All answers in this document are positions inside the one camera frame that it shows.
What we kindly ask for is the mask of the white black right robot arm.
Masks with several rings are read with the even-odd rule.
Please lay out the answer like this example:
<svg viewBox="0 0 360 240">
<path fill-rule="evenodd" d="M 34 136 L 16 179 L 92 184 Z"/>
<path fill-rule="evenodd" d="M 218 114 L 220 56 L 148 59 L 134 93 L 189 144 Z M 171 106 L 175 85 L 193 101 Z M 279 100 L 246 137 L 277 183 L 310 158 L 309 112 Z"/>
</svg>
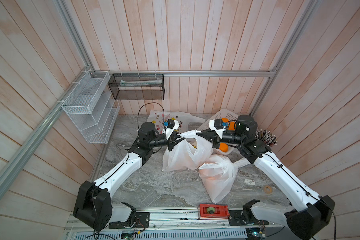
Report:
<svg viewBox="0 0 360 240">
<path fill-rule="evenodd" d="M 209 128 L 197 135 L 211 142 L 215 149 L 221 143 L 235 145 L 240 154 L 265 173 L 290 202 L 289 207 L 280 207 L 252 200 L 243 205 L 242 222 L 254 225 L 268 221 L 289 228 L 302 240 L 313 239 L 335 217 L 333 199 L 320 196 L 282 164 L 258 136 L 258 124 L 253 117 L 240 115 L 234 126 L 231 131 L 223 120 L 211 120 Z"/>
</svg>

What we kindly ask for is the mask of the white plastic bag front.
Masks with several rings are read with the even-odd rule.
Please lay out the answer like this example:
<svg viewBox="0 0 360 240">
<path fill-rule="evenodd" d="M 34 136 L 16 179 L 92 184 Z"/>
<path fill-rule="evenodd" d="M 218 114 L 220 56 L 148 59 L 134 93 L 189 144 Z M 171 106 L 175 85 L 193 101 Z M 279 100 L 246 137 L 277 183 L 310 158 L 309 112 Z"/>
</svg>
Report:
<svg viewBox="0 0 360 240">
<path fill-rule="evenodd" d="M 199 167 L 199 176 L 214 204 L 219 203 L 231 191 L 239 168 L 249 164 L 246 158 L 233 163 L 226 156 L 211 155 Z"/>
</svg>

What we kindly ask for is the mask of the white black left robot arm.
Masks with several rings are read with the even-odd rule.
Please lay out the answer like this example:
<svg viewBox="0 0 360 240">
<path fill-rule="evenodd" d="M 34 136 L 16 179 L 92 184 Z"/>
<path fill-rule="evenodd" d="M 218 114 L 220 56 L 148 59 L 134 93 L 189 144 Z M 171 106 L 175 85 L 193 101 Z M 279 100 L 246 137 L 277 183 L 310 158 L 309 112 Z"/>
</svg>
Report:
<svg viewBox="0 0 360 240">
<path fill-rule="evenodd" d="M 134 227 L 136 209 L 124 202 L 113 205 L 112 197 L 124 181 L 149 160 L 154 148 L 166 146 L 171 151 L 183 140 L 176 133 L 179 126 L 177 120 L 169 119 L 164 122 L 163 132 L 159 134 L 152 122 L 143 123 L 126 156 L 115 167 L 94 182 L 81 184 L 73 210 L 74 217 L 95 231 L 101 231 L 112 223 Z"/>
</svg>

